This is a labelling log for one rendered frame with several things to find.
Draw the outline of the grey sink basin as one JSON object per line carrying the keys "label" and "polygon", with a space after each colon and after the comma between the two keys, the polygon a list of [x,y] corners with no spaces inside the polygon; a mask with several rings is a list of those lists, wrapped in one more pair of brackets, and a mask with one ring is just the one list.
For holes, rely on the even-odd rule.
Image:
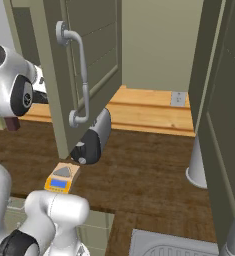
{"label": "grey sink basin", "polygon": [[218,256],[216,243],[134,229],[129,256]]}

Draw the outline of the grey wall socket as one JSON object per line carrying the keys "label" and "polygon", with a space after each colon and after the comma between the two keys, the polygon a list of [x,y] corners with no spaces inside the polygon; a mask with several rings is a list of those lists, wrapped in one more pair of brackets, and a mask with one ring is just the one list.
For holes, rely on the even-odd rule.
{"label": "grey wall socket", "polygon": [[173,107],[184,107],[186,101],[186,92],[171,92],[171,102],[170,105]]}

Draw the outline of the dark brown block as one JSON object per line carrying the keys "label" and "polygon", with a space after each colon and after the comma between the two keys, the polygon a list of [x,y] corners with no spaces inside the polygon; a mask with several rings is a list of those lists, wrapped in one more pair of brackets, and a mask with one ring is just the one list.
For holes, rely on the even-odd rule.
{"label": "dark brown block", "polygon": [[9,131],[17,131],[20,128],[20,123],[17,117],[6,117],[5,122]]}

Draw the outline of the olive green wall cabinet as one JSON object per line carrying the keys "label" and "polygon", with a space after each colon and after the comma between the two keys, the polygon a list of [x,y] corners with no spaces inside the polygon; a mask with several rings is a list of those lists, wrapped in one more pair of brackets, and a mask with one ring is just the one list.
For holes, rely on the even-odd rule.
{"label": "olive green wall cabinet", "polygon": [[16,0],[3,0],[14,48],[16,52],[26,60],[39,66],[40,58],[30,8],[27,6],[27,1],[21,6],[16,6],[15,1]]}

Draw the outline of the olive green cabinet door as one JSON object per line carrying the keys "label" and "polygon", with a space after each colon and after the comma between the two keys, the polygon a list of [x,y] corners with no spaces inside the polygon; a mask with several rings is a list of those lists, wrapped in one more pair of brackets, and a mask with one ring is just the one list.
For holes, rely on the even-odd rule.
{"label": "olive green cabinet door", "polygon": [[[122,83],[121,0],[30,0],[58,155],[69,156]],[[79,46],[57,42],[63,21],[83,41],[89,105],[84,105]]]}
{"label": "olive green cabinet door", "polygon": [[235,0],[203,0],[189,100],[220,253],[235,219]]}

